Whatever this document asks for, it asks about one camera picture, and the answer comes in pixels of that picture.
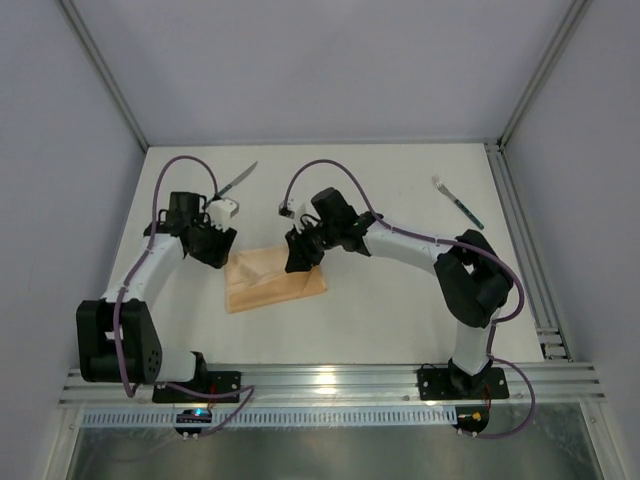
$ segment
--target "white table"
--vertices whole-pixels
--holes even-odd
[[[422,231],[459,235],[471,222],[432,185],[439,174],[485,224],[483,234],[498,255],[519,272],[489,164],[481,144],[306,145],[255,147],[161,147],[147,154],[122,237],[111,282],[139,253],[151,219],[152,192],[160,169],[188,154],[206,161],[220,187],[255,160],[256,170],[229,192],[240,203],[234,218],[234,251],[284,243],[290,221],[277,207],[287,184],[304,163],[317,158],[342,162],[360,180],[374,207],[389,219]],[[358,212],[364,203],[335,167],[319,165],[296,183],[292,197],[308,201],[325,187],[339,189]],[[175,164],[160,193],[166,208],[172,190],[212,193],[204,169]],[[165,347],[201,351],[210,363],[444,363],[453,350],[456,320],[446,308],[437,280],[388,259],[365,258],[342,249],[326,253],[321,266],[327,293],[228,314],[224,273],[192,258],[168,279],[152,309]],[[517,301],[515,289],[503,312]],[[498,329],[496,356],[542,361],[528,306]]]

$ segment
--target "tabletop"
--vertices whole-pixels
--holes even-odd
[[[154,147],[145,160],[111,275],[115,283],[136,260],[142,232],[151,220],[153,189],[162,167],[177,155],[204,160],[220,188],[258,160],[254,172],[227,196],[240,204],[233,251],[285,243],[291,228],[278,205],[293,174],[318,158],[343,163],[358,178],[374,208],[417,231],[456,236],[475,228],[433,186],[447,187],[482,221],[482,232],[498,256],[520,274],[509,231],[482,144],[287,145]],[[305,171],[291,196],[309,202],[326,187],[339,189],[358,213],[357,190],[339,169],[317,165]],[[211,196],[213,186],[195,162],[175,163],[163,181],[159,208],[171,191]],[[324,294],[229,314],[224,272],[187,257],[171,274],[152,308],[164,347],[204,353],[209,363],[444,363],[453,351],[456,320],[435,277],[389,259],[367,258],[341,248],[321,265]],[[503,313],[513,310],[513,289]],[[528,304],[498,328],[493,351],[516,362],[542,361]]]

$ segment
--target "knife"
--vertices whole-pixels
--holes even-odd
[[[249,174],[251,174],[251,172],[253,172],[253,170],[256,168],[257,165],[258,165],[258,161],[256,160],[251,165],[249,165],[249,167],[244,172],[242,172],[236,178],[231,180],[227,185],[225,185],[222,188],[222,190],[218,192],[218,196],[221,197],[222,195],[227,193],[229,190],[231,190],[233,187],[237,186],[240,182],[242,182],[245,178],[247,178]],[[207,208],[211,202],[213,202],[213,198],[209,200],[207,203],[205,203],[204,208]]]

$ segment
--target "robotic arm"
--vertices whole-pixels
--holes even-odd
[[[129,282],[120,307],[120,336],[125,365],[133,383],[177,382],[192,390],[208,388],[204,357],[199,352],[163,348],[151,319],[151,307],[169,275],[187,255],[221,268],[236,237],[230,220],[238,210],[231,200],[172,192],[169,208],[158,214],[154,243]],[[150,226],[144,231],[147,249]],[[126,275],[99,300],[87,300],[76,312],[80,370],[89,382],[120,382],[113,340],[113,314]]]
[[[320,217],[314,223],[307,220],[313,217],[304,205],[290,200],[280,207],[280,214],[295,224],[285,235],[289,246],[285,270],[308,271],[320,264],[325,250],[342,246],[349,252],[392,258],[435,275],[447,307],[458,320],[456,346],[449,361],[451,384],[461,397],[482,389],[492,364],[487,354],[491,320],[507,300],[511,278],[477,253],[400,235],[377,223],[371,212],[358,215],[334,188],[315,195],[311,204]],[[479,232],[467,230],[456,239],[495,255]]]

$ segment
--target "gray wall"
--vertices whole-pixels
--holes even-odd
[[[152,145],[497,138],[569,0],[75,0]]]
[[[593,2],[508,153],[578,357],[637,454],[640,2]]]
[[[75,308],[106,286],[143,155],[54,1],[2,2],[0,32],[0,465],[22,480],[51,446]]]

